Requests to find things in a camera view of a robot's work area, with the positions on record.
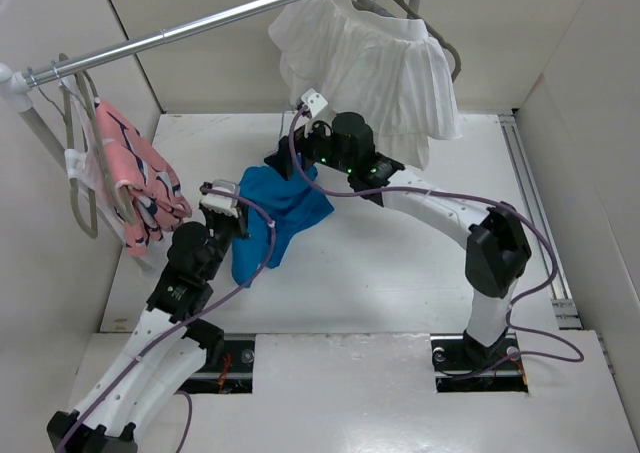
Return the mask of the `blue t shirt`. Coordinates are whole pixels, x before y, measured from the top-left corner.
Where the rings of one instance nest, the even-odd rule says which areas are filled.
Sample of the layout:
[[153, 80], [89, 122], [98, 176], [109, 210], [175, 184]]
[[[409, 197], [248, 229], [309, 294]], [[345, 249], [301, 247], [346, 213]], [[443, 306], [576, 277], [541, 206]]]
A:
[[269, 166], [252, 166], [239, 183], [242, 197], [261, 207], [275, 221], [276, 242], [270, 246], [270, 232], [265, 219], [255, 209], [248, 210], [248, 234], [232, 244], [231, 274], [244, 283], [265, 258], [267, 267], [280, 266], [293, 237], [322, 222], [334, 211], [328, 198], [311, 188], [299, 174], [283, 179]]

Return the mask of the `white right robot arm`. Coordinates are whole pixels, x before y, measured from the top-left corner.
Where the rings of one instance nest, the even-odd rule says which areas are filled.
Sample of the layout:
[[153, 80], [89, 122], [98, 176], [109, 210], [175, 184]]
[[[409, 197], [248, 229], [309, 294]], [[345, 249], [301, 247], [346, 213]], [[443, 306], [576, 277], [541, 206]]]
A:
[[510, 205], [500, 202], [482, 208], [476, 200], [435, 189], [378, 152], [371, 128], [357, 113], [340, 113], [329, 123], [296, 125], [265, 162], [285, 180], [316, 164], [344, 173], [354, 193], [407, 214], [461, 246], [465, 277], [473, 288], [462, 354], [476, 367], [497, 357], [507, 332], [513, 290], [531, 257], [521, 221]]

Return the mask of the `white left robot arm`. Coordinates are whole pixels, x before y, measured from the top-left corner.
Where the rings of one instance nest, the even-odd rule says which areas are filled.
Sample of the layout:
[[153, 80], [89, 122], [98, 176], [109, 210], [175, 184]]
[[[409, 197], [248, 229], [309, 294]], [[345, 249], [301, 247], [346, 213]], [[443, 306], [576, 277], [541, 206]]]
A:
[[222, 360], [224, 332], [199, 318], [210, 285], [236, 238], [246, 210], [203, 207], [205, 221], [177, 228], [167, 264], [133, 333], [87, 396], [47, 425], [57, 452], [135, 452], [170, 397], [199, 369]]

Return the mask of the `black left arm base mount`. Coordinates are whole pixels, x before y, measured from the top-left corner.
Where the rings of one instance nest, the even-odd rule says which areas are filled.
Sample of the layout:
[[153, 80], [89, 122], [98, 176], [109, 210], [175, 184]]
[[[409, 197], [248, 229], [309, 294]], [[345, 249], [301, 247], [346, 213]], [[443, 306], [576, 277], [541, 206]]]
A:
[[249, 394], [253, 387], [256, 336], [226, 334], [198, 319], [187, 327], [186, 338], [206, 352], [204, 365], [177, 388], [194, 394]]

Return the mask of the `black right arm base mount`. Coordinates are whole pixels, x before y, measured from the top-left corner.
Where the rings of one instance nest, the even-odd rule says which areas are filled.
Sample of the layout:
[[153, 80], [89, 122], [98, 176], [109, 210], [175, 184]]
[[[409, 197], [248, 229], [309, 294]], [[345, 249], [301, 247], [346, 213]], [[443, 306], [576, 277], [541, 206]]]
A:
[[430, 337], [432, 365], [438, 393], [527, 393], [526, 374], [519, 358], [496, 363], [519, 350], [513, 333], [503, 335], [496, 346], [482, 345], [464, 334]]

